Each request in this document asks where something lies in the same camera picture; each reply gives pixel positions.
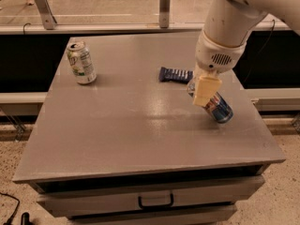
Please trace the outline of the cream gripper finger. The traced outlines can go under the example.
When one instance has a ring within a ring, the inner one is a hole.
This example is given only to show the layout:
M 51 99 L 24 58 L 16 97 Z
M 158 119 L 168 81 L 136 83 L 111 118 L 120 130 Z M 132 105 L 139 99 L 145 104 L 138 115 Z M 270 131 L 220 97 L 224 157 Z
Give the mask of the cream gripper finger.
M 222 85 L 217 74 L 203 73 L 194 77 L 193 104 L 205 107 Z

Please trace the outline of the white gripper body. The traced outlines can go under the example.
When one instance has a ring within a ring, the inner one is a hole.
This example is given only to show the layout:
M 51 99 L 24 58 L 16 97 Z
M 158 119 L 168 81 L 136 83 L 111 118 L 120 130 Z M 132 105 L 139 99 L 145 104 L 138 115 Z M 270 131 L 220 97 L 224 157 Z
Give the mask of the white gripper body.
M 201 31 L 196 44 L 194 75 L 217 77 L 233 69 L 245 48 L 245 44 L 237 47 L 219 45 Z

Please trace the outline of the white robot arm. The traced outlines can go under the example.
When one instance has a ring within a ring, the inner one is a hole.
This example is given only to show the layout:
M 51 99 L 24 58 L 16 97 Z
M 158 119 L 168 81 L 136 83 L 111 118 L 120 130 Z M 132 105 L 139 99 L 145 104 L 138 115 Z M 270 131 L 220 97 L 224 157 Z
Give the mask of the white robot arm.
M 196 45 L 193 103 L 205 106 L 235 67 L 249 35 L 267 15 L 300 33 L 300 0 L 213 0 Z

